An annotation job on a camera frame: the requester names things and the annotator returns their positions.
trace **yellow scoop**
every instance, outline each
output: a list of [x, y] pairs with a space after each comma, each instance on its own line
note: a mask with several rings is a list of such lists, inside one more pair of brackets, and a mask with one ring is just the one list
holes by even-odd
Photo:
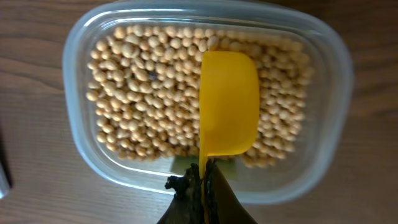
[[208, 156], [237, 155], [256, 139], [259, 84], [254, 62], [239, 52], [208, 51], [200, 75], [200, 177]]

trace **plastic container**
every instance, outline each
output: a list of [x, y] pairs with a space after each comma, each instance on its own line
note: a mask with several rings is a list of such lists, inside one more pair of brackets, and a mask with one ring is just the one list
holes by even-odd
[[229, 180], [244, 203], [277, 203], [311, 189], [325, 174], [335, 153], [353, 86], [353, 68], [339, 36], [322, 21], [292, 9], [241, 1], [128, 1], [97, 7], [70, 32], [63, 53], [63, 79], [73, 138], [84, 160], [115, 183], [166, 194], [173, 159], [120, 161], [95, 138], [94, 105], [85, 98], [92, 79], [86, 64], [90, 49], [116, 25], [141, 22], [210, 26], [279, 34], [305, 43], [317, 75], [308, 88], [307, 119], [297, 152], [269, 169], [248, 169], [238, 160]]

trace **black object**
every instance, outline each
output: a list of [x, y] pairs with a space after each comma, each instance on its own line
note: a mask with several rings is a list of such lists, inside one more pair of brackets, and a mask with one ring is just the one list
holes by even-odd
[[203, 224], [204, 210], [201, 204], [201, 180], [199, 167], [191, 164], [183, 177], [167, 178], [166, 189], [173, 188], [175, 195], [158, 224]]
[[[203, 224], [204, 208], [201, 204], [201, 184], [199, 167], [191, 164], [183, 177], [167, 178], [166, 189], [173, 188], [175, 195], [167, 211], [158, 224]], [[209, 224], [245, 223], [256, 221], [238, 202], [228, 182], [215, 160], [206, 163], [205, 203]]]

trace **clear plastic container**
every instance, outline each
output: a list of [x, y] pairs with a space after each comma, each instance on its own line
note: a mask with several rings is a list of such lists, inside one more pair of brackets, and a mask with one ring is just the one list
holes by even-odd
[[339, 36], [322, 21], [292, 9], [241, 1], [126, 1], [105, 4], [86, 13], [70, 32], [63, 53], [63, 79], [70, 125], [77, 148], [99, 175], [115, 183], [173, 194], [164, 189], [173, 159], [120, 161], [96, 140], [94, 105], [85, 98], [92, 79], [86, 67], [90, 49], [116, 25], [174, 24], [226, 27], [300, 40], [317, 70], [308, 88], [307, 119], [297, 151], [268, 169], [248, 169], [238, 160], [229, 180], [243, 203], [277, 203], [311, 189], [325, 174], [345, 120], [353, 86], [353, 68]]

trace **wooden table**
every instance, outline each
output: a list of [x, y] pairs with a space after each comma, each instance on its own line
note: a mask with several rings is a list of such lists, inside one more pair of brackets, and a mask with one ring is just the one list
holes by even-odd
[[[11, 193], [0, 223], [155, 223], [171, 196], [96, 175], [75, 149], [61, 55], [76, 20], [105, 0], [0, 1], [0, 131]], [[245, 205], [259, 223], [398, 222], [398, 3], [274, 0], [332, 26], [352, 53], [353, 102], [335, 161], [305, 196]]]

